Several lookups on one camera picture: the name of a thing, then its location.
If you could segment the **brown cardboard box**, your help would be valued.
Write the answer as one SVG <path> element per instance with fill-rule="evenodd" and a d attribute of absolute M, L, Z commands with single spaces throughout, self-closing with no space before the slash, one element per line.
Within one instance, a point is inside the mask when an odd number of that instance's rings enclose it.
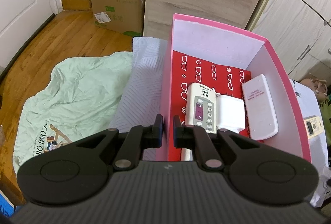
<path fill-rule="evenodd" d="M 145 0 L 91 0 L 96 26 L 128 35 L 143 35 Z"/>

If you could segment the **white power adapter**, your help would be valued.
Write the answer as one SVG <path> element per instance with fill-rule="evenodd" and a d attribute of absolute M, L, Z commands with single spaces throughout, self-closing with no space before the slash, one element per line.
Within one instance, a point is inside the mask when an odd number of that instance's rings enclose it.
<path fill-rule="evenodd" d="M 228 95 L 216 98 L 217 130 L 240 133 L 246 128 L 244 101 Z"/>

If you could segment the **white door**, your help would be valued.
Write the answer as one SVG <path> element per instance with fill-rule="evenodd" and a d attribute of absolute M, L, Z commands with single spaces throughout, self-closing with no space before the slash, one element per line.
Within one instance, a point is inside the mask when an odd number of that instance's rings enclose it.
<path fill-rule="evenodd" d="M 1 0 L 1 72 L 51 14 L 50 0 Z"/>

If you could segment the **white TCL remote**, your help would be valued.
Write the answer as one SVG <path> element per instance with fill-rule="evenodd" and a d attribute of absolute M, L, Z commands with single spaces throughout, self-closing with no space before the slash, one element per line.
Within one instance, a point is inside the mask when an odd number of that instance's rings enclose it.
<path fill-rule="evenodd" d="M 266 77 L 260 74 L 242 85 L 251 139 L 262 141 L 278 133 L 278 122 Z"/>

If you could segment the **red patterned box liner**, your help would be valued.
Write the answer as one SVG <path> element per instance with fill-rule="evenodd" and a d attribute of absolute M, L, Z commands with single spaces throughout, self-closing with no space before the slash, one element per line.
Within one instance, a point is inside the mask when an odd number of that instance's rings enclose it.
<path fill-rule="evenodd" d="M 216 93 L 243 99 L 242 84 L 251 80 L 250 71 L 215 64 L 172 50 L 164 59 L 161 114 L 165 119 L 167 160 L 179 161 L 181 150 L 173 145 L 172 118 L 185 120 L 188 86 L 198 82 L 214 89 Z"/>

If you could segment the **light wood wardrobe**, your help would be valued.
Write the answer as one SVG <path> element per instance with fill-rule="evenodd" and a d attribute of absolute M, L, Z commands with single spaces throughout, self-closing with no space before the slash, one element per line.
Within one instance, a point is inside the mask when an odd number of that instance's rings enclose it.
<path fill-rule="evenodd" d="M 290 78 L 330 81 L 330 0 L 260 0 L 246 28 L 271 42 Z"/>

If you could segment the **pink cardboard box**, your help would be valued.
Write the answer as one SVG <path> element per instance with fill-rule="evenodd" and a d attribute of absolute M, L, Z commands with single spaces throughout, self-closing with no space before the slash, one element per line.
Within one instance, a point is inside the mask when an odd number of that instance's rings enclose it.
<path fill-rule="evenodd" d="M 311 161 L 303 116 L 292 82 L 268 39 L 227 24 L 174 14 L 165 53 L 161 115 L 165 129 L 157 159 L 178 161 L 172 120 L 185 119 L 188 86 L 198 82 L 222 95 L 242 97 L 242 85 L 264 75 L 276 111 L 278 133 L 266 144 Z"/>

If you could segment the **cream grey-screen remote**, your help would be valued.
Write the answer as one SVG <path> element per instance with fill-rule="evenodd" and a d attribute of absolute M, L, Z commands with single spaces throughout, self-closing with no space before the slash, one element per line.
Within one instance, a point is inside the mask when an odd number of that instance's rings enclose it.
<path fill-rule="evenodd" d="M 303 119 L 305 123 L 306 133 L 308 139 L 312 139 L 324 133 L 324 125 L 321 117 L 312 116 Z"/>

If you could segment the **cream purple-button remote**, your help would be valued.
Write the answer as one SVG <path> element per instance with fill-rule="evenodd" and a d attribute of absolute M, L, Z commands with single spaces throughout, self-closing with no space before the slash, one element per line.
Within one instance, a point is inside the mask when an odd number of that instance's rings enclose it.
<path fill-rule="evenodd" d="M 208 133 L 216 133 L 216 94 L 206 85 L 194 82 L 188 87 L 186 125 L 203 127 Z"/>

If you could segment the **green bag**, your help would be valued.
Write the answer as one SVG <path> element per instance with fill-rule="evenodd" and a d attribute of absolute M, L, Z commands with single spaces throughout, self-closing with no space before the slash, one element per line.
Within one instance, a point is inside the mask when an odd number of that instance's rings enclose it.
<path fill-rule="evenodd" d="M 331 144 L 331 96 L 329 95 L 327 99 L 319 104 L 320 112 L 322 115 L 322 120 L 325 129 L 326 142 L 327 145 Z"/>

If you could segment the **mint green cloth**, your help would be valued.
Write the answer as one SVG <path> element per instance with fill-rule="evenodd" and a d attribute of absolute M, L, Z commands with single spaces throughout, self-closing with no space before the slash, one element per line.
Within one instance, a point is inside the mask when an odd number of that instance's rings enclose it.
<path fill-rule="evenodd" d="M 18 171 L 34 156 L 108 128 L 129 80 L 131 52 L 57 64 L 47 87 L 26 100 L 13 149 Z"/>

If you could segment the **small white charger cube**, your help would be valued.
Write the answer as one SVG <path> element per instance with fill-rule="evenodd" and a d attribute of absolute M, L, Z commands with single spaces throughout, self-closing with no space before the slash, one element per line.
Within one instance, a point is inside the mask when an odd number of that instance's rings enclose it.
<path fill-rule="evenodd" d="M 192 160 L 193 160 L 192 151 L 187 148 L 182 148 L 181 161 L 192 161 Z"/>

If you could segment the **beige pink handbag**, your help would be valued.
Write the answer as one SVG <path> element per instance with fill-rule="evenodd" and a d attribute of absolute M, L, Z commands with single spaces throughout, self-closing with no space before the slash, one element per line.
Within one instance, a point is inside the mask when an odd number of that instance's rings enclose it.
<path fill-rule="evenodd" d="M 311 89 L 314 92 L 318 102 L 323 102 L 327 99 L 328 87 L 326 85 L 326 80 L 306 78 L 301 80 L 300 84 Z"/>

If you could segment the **white patterned table cloth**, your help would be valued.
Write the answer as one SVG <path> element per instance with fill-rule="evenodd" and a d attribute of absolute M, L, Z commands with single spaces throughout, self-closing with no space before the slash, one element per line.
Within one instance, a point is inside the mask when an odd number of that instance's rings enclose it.
<path fill-rule="evenodd" d="M 160 112 L 167 41 L 134 37 L 132 69 L 109 127 L 128 132 L 136 125 L 154 124 Z"/>

